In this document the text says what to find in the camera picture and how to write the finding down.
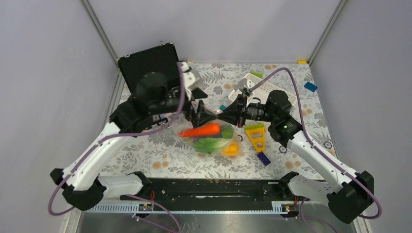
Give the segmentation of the green cucumber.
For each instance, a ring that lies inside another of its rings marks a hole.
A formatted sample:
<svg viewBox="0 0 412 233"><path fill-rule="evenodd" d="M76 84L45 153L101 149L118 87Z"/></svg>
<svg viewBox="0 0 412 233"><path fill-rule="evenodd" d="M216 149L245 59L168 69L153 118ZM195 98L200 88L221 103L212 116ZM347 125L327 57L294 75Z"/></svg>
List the green cucumber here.
<svg viewBox="0 0 412 233"><path fill-rule="evenodd" d="M222 125L220 126L221 134L224 139L231 139L233 138L234 129L230 125Z"/></svg>

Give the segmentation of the orange carrot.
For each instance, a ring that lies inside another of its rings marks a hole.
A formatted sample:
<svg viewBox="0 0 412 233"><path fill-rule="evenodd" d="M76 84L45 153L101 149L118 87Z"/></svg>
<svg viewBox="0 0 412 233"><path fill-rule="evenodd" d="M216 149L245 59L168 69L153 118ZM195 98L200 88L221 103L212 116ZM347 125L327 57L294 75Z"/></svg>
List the orange carrot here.
<svg viewBox="0 0 412 233"><path fill-rule="evenodd" d="M183 130L177 134L178 137L199 137L218 134L221 132L218 123L205 124L199 128Z"/></svg>

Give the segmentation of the yellow bell pepper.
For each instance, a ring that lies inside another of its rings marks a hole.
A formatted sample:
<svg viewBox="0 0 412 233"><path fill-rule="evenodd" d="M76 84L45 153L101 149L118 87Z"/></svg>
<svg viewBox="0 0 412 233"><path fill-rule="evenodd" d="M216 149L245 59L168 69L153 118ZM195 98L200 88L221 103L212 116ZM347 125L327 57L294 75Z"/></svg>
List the yellow bell pepper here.
<svg viewBox="0 0 412 233"><path fill-rule="evenodd" d="M221 155L226 157L237 156L240 152L240 146L237 142L232 142L225 149L221 150Z"/></svg>

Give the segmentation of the green lettuce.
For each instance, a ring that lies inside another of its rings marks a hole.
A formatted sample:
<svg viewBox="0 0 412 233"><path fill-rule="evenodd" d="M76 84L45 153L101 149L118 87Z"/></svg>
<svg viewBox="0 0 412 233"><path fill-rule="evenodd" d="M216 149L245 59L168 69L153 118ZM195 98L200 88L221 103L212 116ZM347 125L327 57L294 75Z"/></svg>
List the green lettuce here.
<svg viewBox="0 0 412 233"><path fill-rule="evenodd" d="M193 145L195 150L199 153L212 154L223 148L229 142L229 139L206 137L197 140Z"/></svg>

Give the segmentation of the clear zip top bag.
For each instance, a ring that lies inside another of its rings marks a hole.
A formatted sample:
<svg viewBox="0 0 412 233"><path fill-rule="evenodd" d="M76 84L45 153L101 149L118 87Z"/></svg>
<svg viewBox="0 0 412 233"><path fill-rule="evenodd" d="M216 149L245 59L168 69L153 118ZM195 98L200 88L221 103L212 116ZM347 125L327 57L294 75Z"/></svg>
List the clear zip top bag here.
<svg viewBox="0 0 412 233"><path fill-rule="evenodd" d="M242 137L231 124L221 120L210 121L198 128L182 120L173 125L172 130L182 142L203 155L236 157L243 152Z"/></svg>

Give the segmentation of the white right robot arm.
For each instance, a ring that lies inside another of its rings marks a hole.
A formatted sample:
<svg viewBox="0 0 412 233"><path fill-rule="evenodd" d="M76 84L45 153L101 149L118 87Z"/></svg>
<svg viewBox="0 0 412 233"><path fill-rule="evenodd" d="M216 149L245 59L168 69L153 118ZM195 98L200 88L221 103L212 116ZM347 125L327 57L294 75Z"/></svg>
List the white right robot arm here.
<svg viewBox="0 0 412 233"><path fill-rule="evenodd" d="M351 223L373 203L374 178L345 165L321 147L306 131L301 121L290 115L292 105L284 91L269 93L265 104L247 103L239 94L236 100L218 114L218 119L242 127L246 120L269 122L271 138L303 158L324 179L324 182L304 178L290 172L282 178L279 195L285 200L295 196L309 198L326 205L343 223Z"/></svg>

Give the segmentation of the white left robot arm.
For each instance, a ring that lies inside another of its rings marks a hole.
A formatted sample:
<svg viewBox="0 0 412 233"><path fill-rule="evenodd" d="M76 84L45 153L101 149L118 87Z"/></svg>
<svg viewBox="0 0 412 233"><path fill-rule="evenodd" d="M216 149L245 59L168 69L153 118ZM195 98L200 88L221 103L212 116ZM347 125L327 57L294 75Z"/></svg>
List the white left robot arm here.
<svg viewBox="0 0 412 233"><path fill-rule="evenodd" d="M164 130L166 125L153 129L163 114L182 113L195 119L192 101L207 97L200 89L201 82L201 76L191 69L179 73L177 85L170 84L162 73L144 74L88 149L70 166L55 168L50 173L67 203L85 211L106 198L135 195L143 200L149 197L151 187L141 172L101 176L101 171L130 138Z"/></svg>

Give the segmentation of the yellow triangular plastic tool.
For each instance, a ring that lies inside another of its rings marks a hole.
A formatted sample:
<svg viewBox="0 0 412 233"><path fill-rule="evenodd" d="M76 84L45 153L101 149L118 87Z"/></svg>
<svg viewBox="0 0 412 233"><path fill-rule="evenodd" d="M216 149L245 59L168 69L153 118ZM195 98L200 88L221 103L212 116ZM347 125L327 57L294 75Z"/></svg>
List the yellow triangular plastic tool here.
<svg viewBox="0 0 412 233"><path fill-rule="evenodd" d="M245 127L245 133L258 153L266 150L265 132L266 128L264 124L255 124Z"/></svg>

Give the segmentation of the green plastic piece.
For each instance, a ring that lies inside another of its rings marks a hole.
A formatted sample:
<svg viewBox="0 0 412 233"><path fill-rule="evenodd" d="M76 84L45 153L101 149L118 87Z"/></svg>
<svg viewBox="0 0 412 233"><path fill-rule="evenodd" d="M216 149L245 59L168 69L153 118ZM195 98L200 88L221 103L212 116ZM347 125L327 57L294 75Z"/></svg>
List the green plastic piece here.
<svg viewBox="0 0 412 233"><path fill-rule="evenodd" d="M264 76L264 72L256 72L256 71L254 71L254 70L250 70L250 73L251 74L253 74L253 75L255 75L255 76L257 76L258 78L263 78L263 76Z"/></svg>

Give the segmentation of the blue toy brick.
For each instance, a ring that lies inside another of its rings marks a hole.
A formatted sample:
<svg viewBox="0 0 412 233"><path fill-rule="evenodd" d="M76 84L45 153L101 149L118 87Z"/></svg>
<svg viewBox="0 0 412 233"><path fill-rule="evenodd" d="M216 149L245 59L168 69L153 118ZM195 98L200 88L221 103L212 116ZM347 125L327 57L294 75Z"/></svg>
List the blue toy brick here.
<svg viewBox="0 0 412 233"><path fill-rule="evenodd" d="M304 88L306 88L307 90L313 93L316 92L316 90L318 89L318 87L315 84L310 83L310 82L306 82L304 85Z"/></svg>

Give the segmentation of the black poker chip case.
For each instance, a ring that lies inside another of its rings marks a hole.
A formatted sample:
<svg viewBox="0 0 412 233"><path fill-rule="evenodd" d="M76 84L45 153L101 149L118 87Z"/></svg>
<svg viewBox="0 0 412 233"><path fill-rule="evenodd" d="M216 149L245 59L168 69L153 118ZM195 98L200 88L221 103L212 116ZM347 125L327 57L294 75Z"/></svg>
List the black poker chip case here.
<svg viewBox="0 0 412 233"><path fill-rule="evenodd" d="M127 54L118 65L130 92L137 97L160 100L175 89L185 89L173 43Z"/></svg>

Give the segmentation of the floral table mat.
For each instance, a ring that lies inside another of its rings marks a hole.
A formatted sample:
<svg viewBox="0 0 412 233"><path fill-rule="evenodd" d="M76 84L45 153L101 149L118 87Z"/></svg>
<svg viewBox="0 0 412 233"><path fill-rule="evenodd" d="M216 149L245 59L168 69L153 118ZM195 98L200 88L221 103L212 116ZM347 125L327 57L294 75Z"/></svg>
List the floral table mat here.
<svg viewBox="0 0 412 233"><path fill-rule="evenodd" d="M250 70L269 75L281 64L194 63L192 67L202 76L201 89L208 95L205 106L218 110L221 105L229 104L228 95ZM308 133L329 153L335 154L318 94L304 88L306 82L313 82L310 67L307 64L287 64L286 68L288 72L277 73L270 78L270 83L290 93L299 92L301 109L292 109L292 115L296 119L303 116ZM257 158L244 129L237 129L237 133L243 138L243 152L236 157L197 153L192 146L182 142L172 129L133 138L101 174L120 176L141 171L147 177L157 178L278 179L295 171L310 179L321 179L321 175L301 157L285 150L270 136L266 136L265 155L271 163L265 166Z"/></svg>

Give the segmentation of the purple toy brick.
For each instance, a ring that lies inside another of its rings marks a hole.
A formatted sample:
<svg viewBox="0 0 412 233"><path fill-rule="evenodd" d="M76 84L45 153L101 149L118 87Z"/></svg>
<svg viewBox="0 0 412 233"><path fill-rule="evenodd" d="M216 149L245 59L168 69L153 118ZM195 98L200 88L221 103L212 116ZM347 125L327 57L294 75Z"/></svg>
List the purple toy brick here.
<svg viewBox="0 0 412 233"><path fill-rule="evenodd" d="M264 154L264 152L259 152L257 157L265 166L271 163L270 159Z"/></svg>

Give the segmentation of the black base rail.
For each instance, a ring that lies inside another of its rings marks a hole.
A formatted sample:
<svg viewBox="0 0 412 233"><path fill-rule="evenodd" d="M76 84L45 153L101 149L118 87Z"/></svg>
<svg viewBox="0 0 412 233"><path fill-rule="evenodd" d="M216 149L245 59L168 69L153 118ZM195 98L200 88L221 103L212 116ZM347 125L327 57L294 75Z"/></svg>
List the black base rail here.
<svg viewBox="0 0 412 233"><path fill-rule="evenodd" d="M298 211L296 196L283 180L147 178L137 194L103 200L91 213L150 214L288 214Z"/></svg>

